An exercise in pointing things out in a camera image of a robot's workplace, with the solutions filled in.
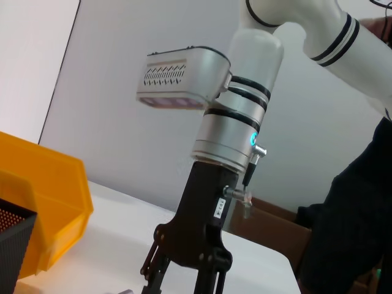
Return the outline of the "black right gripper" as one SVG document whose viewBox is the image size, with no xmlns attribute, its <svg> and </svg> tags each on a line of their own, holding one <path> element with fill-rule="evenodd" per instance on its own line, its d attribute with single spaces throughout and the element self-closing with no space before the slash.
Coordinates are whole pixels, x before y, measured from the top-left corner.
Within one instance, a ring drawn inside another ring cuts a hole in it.
<svg viewBox="0 0 392 294">
<path fill-rule="evenodd" d="M 198 270 L 195 294 L 223 293 L 232 254 L 222 242 L 222 227 L 231 200 L 223 195 L 235 187 L 237 173 L 220 165 L 194 162 L 173 219 L 160 224 L 140 270 L 148 282 L 141 294 L 161 294 L 170 261 Z"/>
</svg>

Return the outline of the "person's bare hand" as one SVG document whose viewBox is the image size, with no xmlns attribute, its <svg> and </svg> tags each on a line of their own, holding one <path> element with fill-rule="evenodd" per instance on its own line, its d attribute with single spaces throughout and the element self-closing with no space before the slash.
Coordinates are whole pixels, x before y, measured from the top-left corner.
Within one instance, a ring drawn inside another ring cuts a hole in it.
<svg viewBox="0 0 392 294">
<path fill-rule="evenodd" d="M 380 18 L 364 18 L 360 23 L 385 43 L 391 39 L 391 16 Z"/>
</svg>

